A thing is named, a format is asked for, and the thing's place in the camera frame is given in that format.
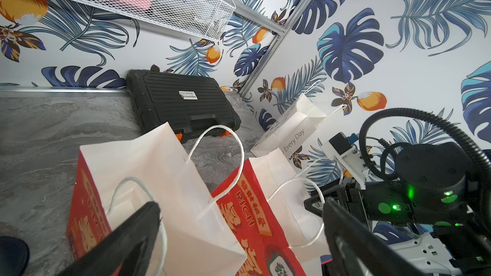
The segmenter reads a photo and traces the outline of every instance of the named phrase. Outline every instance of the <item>green led light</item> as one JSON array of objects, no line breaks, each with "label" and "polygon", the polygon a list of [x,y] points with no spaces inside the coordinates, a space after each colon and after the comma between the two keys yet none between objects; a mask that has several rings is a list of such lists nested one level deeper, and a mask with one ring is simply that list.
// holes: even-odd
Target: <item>green led light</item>
[{"label": "green led light", "polygon": [[409,187],[408,187],[408,198],[411,201],[414,201],[414,193],[415,193],[414,187],[409,185]]}]

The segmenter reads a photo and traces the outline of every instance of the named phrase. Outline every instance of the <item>black toolbox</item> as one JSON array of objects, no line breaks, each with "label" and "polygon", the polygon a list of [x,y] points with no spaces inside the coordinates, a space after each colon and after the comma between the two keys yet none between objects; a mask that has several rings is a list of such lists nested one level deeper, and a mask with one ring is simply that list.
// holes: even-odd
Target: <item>black toolbox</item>
[{"label": "black toolbox", "polygon": [[[225,125],[234,131],[241,125],[213,78],[132,70],[126,76],[126,86],[143,133],[169,122],[185,143],[213,125]],[[207,135],[218,137],[224,132],[217,128]]]}]

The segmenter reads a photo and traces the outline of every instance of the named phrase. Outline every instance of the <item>white rope handle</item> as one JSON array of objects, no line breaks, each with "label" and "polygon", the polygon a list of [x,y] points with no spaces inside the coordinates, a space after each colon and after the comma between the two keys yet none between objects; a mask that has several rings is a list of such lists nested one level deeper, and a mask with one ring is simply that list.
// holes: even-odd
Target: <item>white rope handle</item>
[{"label": "white rope handle", "polygon": [[[301,180],[301,181],[304,181],[304,182],[307,182],[307,183],[310,183],[311,185],[313,185],[317,191],[317,193],[319,193],[319,197],[321,198],[321,203],[324,204],[325,201],[324,201],[324,196],[322,195],[322,191],[321,189],[319,189],[319,187],[317,186],[317,184],[315,184],[315,182],[311,181],[310,179],[307,179],[307,178],[304,178],[304,177],[296,177],[296,178],[292,178],[290,180],[287,180],[285,182],[283,182],[278,188],[276,188],[276,190],[274,190],[273,194],[271,194],[271,196],[268,197],[268,199],[266,199],[267,202],[269,202],[273,196],[276,195],[276,193],[279,192],[279,190],[284,187],[286,184],[292,182],[292,181],[295,181],[295,180]],[[321,228],[319,228],[319,231],[317,231],[316,235],[310,239],[309,242],[307,242],[306,244],[303,244],[303,245],[297,245],[297,246],[289,246],[289,248],[304,248],[304,247],[308,247],[308,246],[311,246],[312,244],[314,244],[314,242],[321,236],[322,234],[322,231],[324,230],[324,222],[322,222],[322,225],[321,225]]]},{"label": "white rope handle", "polygon": [[[119,182],[118,186],[114,190],[113,198],[111,199],[111,203],[109,204],[109,210],[107,211],[107,214],[111,213],[111,210],[113,209],[113,203],[114,203],[114,199],[116,198],[116,193],[119,191],[121,186],[127,183],[128,181],[136,182],[145,191],[145,193],[147,193],[148,197],[150,197],[152,201],[158,203],[157,200],[155,199],[153,192],[146,186],[146,184],[143,181],[141,181],[140,178],[126,177],[125,179]],[[162,214],[160,214],[159,221],[160,221],[159,232],[162,239],[162,256],[160,258],[160,264],[154,272],[154,276],[159,276],[160,273],[162,273],[162,267],[165,260],[165,255],[167,254],[167,232],[165,231],[165,226],[163,225],[162,222]]]},{"label": "white rope handle", "polygon": [[232,130],[230,129],[229,127],[227,126],[224,126],[224,125],[215,125],[215,126],[211,126],[210,128],[206,129],[205,132],[203,132],[199,138],[196,140],[196,143],[194,143],[194,146],[193,148],[191,149],[191,151],[189,152],[189,156],[187,157],[187,162],[189,162],[189,160],[191,159],[191,156],[194,152],[194,150],[196,149],[196,147],[198,146],[199,142],[201,141],[201,139],[205,136],[205,134],[212,130],[212,129],[215,129],[215,128],[222,128],[222,129],[225,129],[227,130],[228,132],[230,132],[231,135],[234,136],[234,138],[237,140],[237,142],[239,143],[239,147],[241,149],[241,164],[239,165],[239,171],[237,172],[237,175],[235,176],[234,180],[232,181],[232,183],[228,186],[228,188],[226,188],[223,192],[221,192],[220,194],[218,194],[217,196],[215,196],[209,203],[209,205],[198,215],[198,219],[202,218],[205,213],[217,202],[217,200],[221,199],[222,197],[224,197],[228,192],[230,192],[230,190],[235,187],[235,185],[237,184],[237,181],[239,181],[239,178],[241,177],[241,174],[242,174],[242,168],[244,167],[244,158],[245,158],[245,153],[244,153],[244,147],[242,146],[242,142],[240,140],[240,138],[238,137],[238,135]]},{"label": "white rope handle", "polygon": [[330,159],[328,157],[320,157],[319,159],[314,160],[314,162],[312,162],[308,167],[306,167],[301,172],[299,172],[298,174],[296,174],[295,176],[293,176],[293,178],[300,177],[300,175],[302,175],[305,171],[307,171],[308,169],[310,169],[312,167],[312,165],[315,165],[318,161],[321,161],[321,160],[330,160]]},{"label": "white rope handle", "polygon": [[317,80],[316,82],[314,82],[314,84],[312,84],[305,92],[303,92],[302,94],[307,94],[308,92],[310,92],[311,89],[315,88],[317,85],[319,85],[319,83],[321,83],[322,80]]}]

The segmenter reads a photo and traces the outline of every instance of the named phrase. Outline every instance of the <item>metal rail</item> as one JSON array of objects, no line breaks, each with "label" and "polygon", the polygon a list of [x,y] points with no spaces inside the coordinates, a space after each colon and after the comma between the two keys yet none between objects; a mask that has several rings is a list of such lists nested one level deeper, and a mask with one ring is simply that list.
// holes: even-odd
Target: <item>metal rail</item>
[{"label": "metal rail", "polygon": [[128,96],[126,89],[92,89],[60,87],[0,87],[0,97],[101,97]]},{"label": "metal rail", "polygon": [[271,19],[265,17],[264,15],[254,11],[248,6],[244,5],[239,0],[233,0],[235,3],[235,13],[243,16],[253,22],[265,27],[266,29],[272,30],[278,34],[285,34],[287,32],[286,28],[278,25],[278,23],[272,21]]},{"label": "metal rail", "polygon": [[304,10],[308,7],[312,0],[300,0],[300,2],[297,4],[296,8],[293,10],[292,14],[288,17],[284,29],[286,31],[285,34],[278,34],[276,39],[273,40],[269,48],[267,49],[266,53],[264,56],[259,60],[259,63],[257,64],[256,68],[252,72],[252,74],[249,76],[247,79],[247,82],[245,83],[244,87],[240,91],[240,95],[244,97],[247,93],[250,92],[253,83],[256,81],[256,79],[259,77],[261,72],[263,71],[264,67],[268,63],[268,61],[271,59],[273,54],[276,52],[278,47],[280,46],[282,40],[285,38],[286,34],[288,34],[292,28],[295,22],[300,18]]}]

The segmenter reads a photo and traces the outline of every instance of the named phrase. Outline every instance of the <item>marble countertop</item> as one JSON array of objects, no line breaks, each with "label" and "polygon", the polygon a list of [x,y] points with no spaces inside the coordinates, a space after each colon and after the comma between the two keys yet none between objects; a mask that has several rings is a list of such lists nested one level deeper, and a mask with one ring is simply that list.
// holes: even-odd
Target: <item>marble countertop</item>
[{"label": "marble countertop", "polygon": [[[242,120],[245,158],[264,133],[236,92],[225,92]],[[25,276],[54,275],[72,262],[65,240],[79,146],[141,135],[128,97],[0,98],[0,236],[30,247]],[[184,144],[189,152],[195,140]],[[205,137],[192,160],[208,189],[240,162],[233,137]]]}]

